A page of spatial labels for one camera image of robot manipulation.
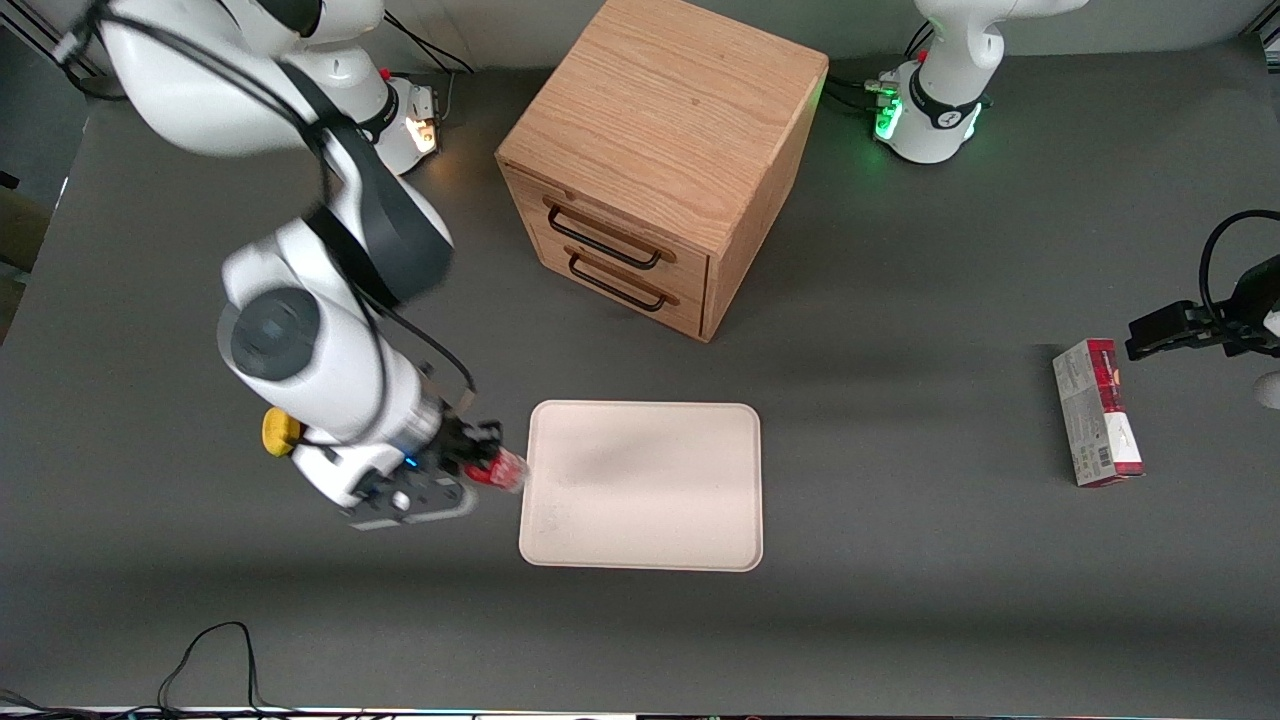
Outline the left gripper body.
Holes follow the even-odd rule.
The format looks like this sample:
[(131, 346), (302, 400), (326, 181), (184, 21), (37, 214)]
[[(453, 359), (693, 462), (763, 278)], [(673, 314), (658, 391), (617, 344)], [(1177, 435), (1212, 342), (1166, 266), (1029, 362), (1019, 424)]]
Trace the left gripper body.
[(1279, 354), (1279, 255), (1247, 270), (1225, 302), (1228, 328), (1235, 340), (1225, 343), (1225, 355), (1262, 354), (1277, 360)]

